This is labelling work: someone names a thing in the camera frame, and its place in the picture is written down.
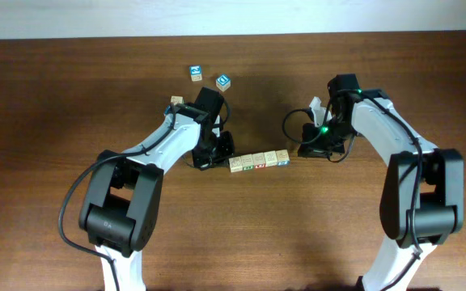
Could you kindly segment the wooden block with elephant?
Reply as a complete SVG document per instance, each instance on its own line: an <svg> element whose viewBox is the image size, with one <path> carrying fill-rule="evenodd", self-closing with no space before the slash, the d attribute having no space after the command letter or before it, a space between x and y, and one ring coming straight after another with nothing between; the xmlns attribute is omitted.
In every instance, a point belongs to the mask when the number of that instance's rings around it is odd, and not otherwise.
<svg viewBox="0 0 466 291"><path fill-rule="evenodd" d="M243 170L243 163L242 163L241 157L229 158L228 163L229 163L231 173Z"/></svg>

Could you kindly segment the wooden block blue edge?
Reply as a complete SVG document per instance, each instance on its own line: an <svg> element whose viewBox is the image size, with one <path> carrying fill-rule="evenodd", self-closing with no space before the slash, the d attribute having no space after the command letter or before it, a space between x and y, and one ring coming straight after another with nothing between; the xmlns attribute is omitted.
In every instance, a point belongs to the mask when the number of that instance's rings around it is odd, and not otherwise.
<svg viewBox="0 0 466 291"><path fill-rule="evenodd" d="M277 150L276 156L277 156L278 167L286 166L290 163L290 156L287 150Z"/></svg>

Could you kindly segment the wooden block number 5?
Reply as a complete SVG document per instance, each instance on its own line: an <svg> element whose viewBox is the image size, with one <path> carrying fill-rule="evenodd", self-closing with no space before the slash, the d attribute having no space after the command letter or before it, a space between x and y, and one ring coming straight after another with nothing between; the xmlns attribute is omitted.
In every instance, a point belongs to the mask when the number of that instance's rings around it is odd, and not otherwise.
<svg viewBox="0 0 466 291"><path fill-rule="evenodd" d="M242 155L240 158L243 171L249 171L254 169L253 156L251 154Z"/></svg>

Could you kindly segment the wooden block number 8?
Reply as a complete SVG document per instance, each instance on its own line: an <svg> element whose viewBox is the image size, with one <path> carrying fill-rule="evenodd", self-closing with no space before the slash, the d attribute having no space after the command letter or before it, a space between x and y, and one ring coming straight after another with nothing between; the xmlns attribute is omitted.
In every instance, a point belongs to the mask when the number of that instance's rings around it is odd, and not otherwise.
<svg viewBox="0 0 466 291"><path fill-rule="evenodd" d="M252 159L253 159L253 165L256 169L264 168L266 166L264 153L253 154Z"/></svg>

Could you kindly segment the wooden block green letter N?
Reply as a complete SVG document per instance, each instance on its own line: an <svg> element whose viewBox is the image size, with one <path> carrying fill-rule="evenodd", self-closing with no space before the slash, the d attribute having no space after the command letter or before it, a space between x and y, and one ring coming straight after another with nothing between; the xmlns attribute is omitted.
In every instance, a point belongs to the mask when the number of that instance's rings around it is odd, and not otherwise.
<svg viewBox="0 0 466 291"><path fill-rule="evenodd" d="M274 167L277 165L277 153L275 150L264 152L265 166Z"/></svg>

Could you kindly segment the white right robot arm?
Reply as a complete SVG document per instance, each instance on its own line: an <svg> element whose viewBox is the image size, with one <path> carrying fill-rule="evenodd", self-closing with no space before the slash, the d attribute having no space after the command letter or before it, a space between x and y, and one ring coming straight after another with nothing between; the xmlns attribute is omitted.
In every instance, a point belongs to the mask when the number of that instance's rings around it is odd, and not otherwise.
<svg viewBox="0 0 466 291"><path fill-rule="evenodd" d="M327 85L329 101L314 98L305 112L301 158L343 158L365 137L387 166L379 218L383 242L360 290L405 290L422 261L464 224L464 159L417 133L380 89L363 90L355 74Z"/></svg>

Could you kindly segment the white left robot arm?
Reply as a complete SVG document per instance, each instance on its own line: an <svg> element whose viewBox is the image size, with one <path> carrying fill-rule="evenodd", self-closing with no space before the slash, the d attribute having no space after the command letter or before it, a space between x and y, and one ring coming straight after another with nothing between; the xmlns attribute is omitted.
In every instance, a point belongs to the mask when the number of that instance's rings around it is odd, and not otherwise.
<svg viewBox="0 0 466 291"><path fill-rule="evenodd" d="M79 214L93 253L100 257L106 290L144 290L142 249L158 218L163 177L185 154L205 171L234 153L215 90L201 88L191 103L171 103L164 122L138 145L118 154L101 152Z"/></svg>

